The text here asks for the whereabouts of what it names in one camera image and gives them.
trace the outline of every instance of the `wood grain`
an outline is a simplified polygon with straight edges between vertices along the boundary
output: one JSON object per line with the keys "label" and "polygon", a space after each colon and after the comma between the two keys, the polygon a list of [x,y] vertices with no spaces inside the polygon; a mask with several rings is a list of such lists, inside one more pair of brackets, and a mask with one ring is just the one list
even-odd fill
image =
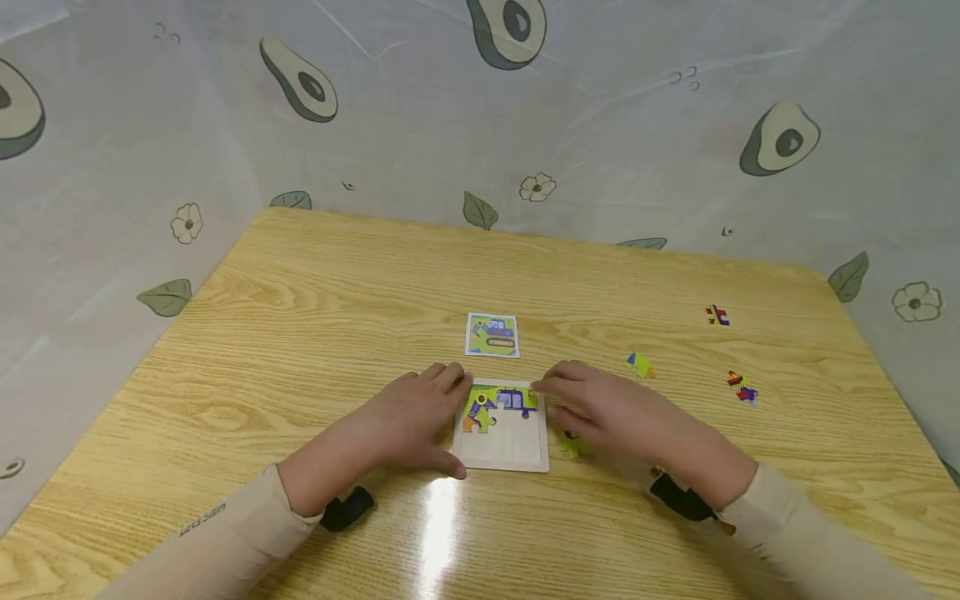
{"label": "wood grain", "polygon": [[[732,326],[707,323],[713,303]],[[516,314],[522,358],[463,356],[471,310]],[[530,379],[568,358],[625,372],[632,350],[654,388],[931,592],[960,594],[960,494],[817,273],[269,208],[0,542],[0,597],[92,597],[403,372],[459,360]],[[253,597],[779,597],[712,525],[551,436],[544,475],[375,474],[375,513],[318,531]]]}

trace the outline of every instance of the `black wrist strap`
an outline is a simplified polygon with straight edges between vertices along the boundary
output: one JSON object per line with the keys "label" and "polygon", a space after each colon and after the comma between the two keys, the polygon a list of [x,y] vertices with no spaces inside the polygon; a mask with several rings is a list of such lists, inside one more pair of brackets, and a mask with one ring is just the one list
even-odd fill
{"label": "black wrist strap", "polygon": [[683,490],[670,475],[664,473],[650,486],[650,493],[663,501],[674,513],[691,521],[717,518],[716,513],[694,490]]}

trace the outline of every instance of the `picture card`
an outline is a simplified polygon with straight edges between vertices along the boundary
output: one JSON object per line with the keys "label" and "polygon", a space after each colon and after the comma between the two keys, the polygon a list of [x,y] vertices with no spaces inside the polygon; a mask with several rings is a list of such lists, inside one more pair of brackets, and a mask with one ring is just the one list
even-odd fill
{"label": "picture card", "polygon": [[546,473],[546,404],[528,381],[475,379],[450,450],[467,468]]}
{"label": "picture card", "polygon": [[519,358],[520,336],[516,330],[516,317],[469,313],[464,354]]}

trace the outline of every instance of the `right hand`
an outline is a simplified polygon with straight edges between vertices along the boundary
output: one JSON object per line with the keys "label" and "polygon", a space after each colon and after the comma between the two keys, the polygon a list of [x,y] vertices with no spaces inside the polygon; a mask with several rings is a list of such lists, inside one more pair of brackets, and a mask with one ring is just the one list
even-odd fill
{"label": "right hand", "polygon": [[533,389],[556,396],[550,418],[594,447],[636,461],[672,467],[687,444],[710,428],[661,394],[580,361],[554,365]]}
{"label": "right hand", "polygon": [[601,451],[675,471],[713,510],[723,510],[754,480],[754,459],[713,427],[629,379],[565,361],[532,387],[576,409],[549,409],[560,427]]}

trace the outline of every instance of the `flower print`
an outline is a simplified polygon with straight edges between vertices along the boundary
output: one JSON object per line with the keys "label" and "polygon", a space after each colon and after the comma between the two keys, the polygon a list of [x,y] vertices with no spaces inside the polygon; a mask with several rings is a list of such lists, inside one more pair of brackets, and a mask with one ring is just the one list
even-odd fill
{"label": "flower print", "polygon": [[170,230],[181,244],[189,244],[197,239],[204,222],[200,216],[200,207],[187,203],[177,209],[177,217],[170,222]]}
{"label": "flower print", "polygon": [[530,202],[543,202],[553,193],[557,183],[545,173],[537,173],[536,177],[528,177],[520,184],[520,198]]}
{"label": "flower print", "polygon": [[940,307],[944,305],[940,290],[931,288],[926,281],[907,283],[891,301],[900,318],[908,323],[933,321],[940,317]]}

